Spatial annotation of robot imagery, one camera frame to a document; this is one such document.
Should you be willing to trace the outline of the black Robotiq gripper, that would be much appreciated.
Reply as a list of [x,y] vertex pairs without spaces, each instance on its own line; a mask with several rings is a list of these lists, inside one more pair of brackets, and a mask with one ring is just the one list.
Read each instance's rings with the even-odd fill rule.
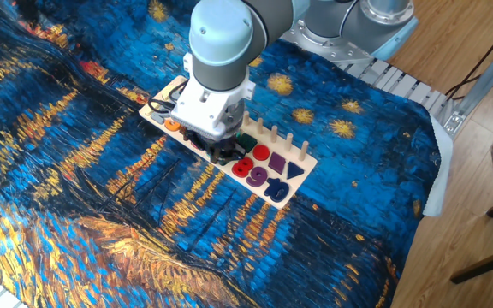
[[245,148],[239,144],[237,135],[214,141],[186,129],[183,138],[203,151],[208,156],[209,161],[215,165],[227,165],[231,162],[240,161],[246,155]]

